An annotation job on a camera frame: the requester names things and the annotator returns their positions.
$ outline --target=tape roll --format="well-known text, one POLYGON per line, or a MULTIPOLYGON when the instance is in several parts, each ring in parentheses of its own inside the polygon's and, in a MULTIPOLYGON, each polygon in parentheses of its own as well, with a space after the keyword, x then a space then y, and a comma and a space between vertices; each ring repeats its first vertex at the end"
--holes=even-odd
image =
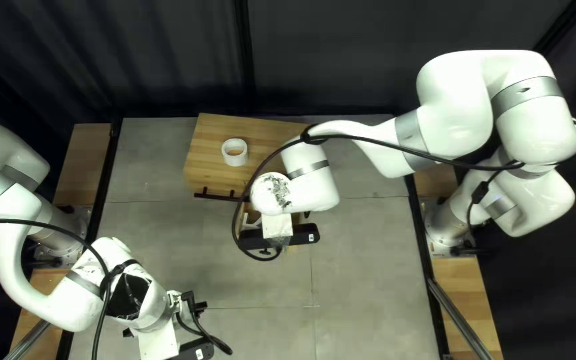
POLYGON ((228 139, 221 145, 221 155, 226 164, 240 167, 248 160, 248 145, 242 139, 228 139))

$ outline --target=wooden platform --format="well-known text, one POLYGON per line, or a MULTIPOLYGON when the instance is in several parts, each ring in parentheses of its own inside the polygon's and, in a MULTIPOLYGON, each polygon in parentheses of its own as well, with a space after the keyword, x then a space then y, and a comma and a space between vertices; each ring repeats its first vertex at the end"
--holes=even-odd
MULTIPOLYGON (((293 122, 199 114, 184 166, 186 181, 194 192, 202 192, 207 186, 211 194, 228 195, 234 190, 238 196, 259 164, 306 127, 293 122), (223 160, 221 144, 231 138, 248 144, 248 162, 244 166, 231 167, 223 160)), ((281 157, 275 157, 264 171, 284 172, 281 157)))

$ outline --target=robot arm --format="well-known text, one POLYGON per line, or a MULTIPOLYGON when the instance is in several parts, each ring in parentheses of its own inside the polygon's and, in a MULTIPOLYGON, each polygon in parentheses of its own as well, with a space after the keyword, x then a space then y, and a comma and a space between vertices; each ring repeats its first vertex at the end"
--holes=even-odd
MULTIPOLYGON (((0 171, 0 219, 34 221, 41 208, 37 196, 0 171)), ((84 331, 98 321, 103 310, 103 267, 87 250, 55 289, 44 295, 30 285, 21 267, 22 246, 30 228, 0 224, 0 283, 4 291, 18 305, 53 325, 84 331)), ((106 314, 138 337, 141 358, 162 360, 178 355, 173 316, 182 313, 181 293, 164 290, 118 239, 100 238, 92 247, 109 270, 120 269, 108 285, 111 297, 106 314)))
MULTIPOLYGON (((565 160, 576 153, 576 126, 548 62, 537 53, 462 51, 445 54, 423 66, 417 77, 417 92, 421 103, 418 109, 377 126, 336 120, 314 126, 308 134, 363 136, 453 159, 482 146, 495 125, 509 159, 528 164, 518 172, 546 172, 553 167, 544 167, 545 164, 565 160)), ((404 176, 435 164, 395 149, 353 142, 386 177, 404 176)), ((339 203, 320 145, 299 143, 284 150, 282 159, 287 176, 263 174, 252 185, 252 203, 263 215, 322 211, 339 203)), ((504 164, 496 159, 482 165, 504 164)), ((470 185, 469 179, 487 179, 492 175, 491 172, 470 173, 454 195, 455 204, 460 204, 454 214, 459 216, 452 217, 454 224, 450 223, 462 234, 470 194, 479 183, 470 185)), ((511 235, 519 236, 548 224, 572 205, 574 194, 556 172, 530 185, 526 183, 529 180, 514 178, 512 173, 504 172, 492 184, 492 188, 506 194, 508 204, 516 204, 516 209, 504 212, 498 220, 511 235)), ((478 216, 481 207, 473 208, 473 218, 478 216)))

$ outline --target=black curtain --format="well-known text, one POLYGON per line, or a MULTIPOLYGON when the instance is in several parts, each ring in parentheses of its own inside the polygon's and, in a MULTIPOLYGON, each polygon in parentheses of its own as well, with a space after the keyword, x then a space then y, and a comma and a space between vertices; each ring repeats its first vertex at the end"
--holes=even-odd
MULTIPOLYGON (((0 0, 0 124, 51 164, 117 116, 402 113, 433 57, 531 49, 569 0, 0 0)), ((0 311, 16 309, 0 288, 0 311)), ((16 318, 0 322, 0 358, 16 318)))
MULTIPOLYGON (((547 55, 576 118, 576 24, 547 55)), ((576 156, 557 167, 576 195, 576 156)), ((506 360, 576 359, 576 200, 562 218, 510 238, 477 234, 480 265, 506 360)))

